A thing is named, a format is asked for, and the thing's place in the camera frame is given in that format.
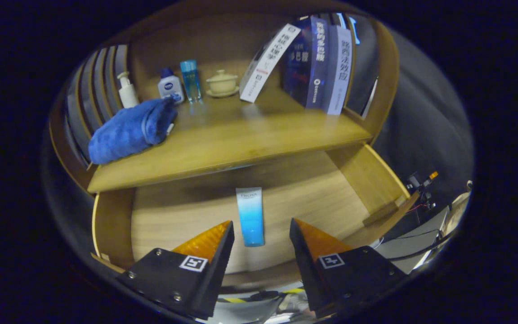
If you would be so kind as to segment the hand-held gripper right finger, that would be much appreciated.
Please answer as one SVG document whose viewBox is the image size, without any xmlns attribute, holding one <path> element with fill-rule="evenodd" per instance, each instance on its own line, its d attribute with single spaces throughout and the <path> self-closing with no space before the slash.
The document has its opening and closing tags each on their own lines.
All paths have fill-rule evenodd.
<svg viewBox="0 0 518 324">
<path fill-rule="evenodd" d="M 345 318 L 399 289 L 407 274 L 376 250 L 352 248 L 300 219 L 290 220 L 290 241 L 308 297 L 318 318 Z"/>
</svg>

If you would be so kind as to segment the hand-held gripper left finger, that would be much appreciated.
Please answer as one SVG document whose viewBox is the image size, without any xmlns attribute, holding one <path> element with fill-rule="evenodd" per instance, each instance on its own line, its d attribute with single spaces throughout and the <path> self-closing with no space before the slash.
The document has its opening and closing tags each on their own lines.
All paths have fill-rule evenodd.
<svg viewBox="0 0 518 324">
<path fill-rule="evenodd" d="M 228 220 L 174 250 L 155 248 L 117 277 L 127 289 L 185 317 L 213 316 L 234 243 Z"/>
</svg>

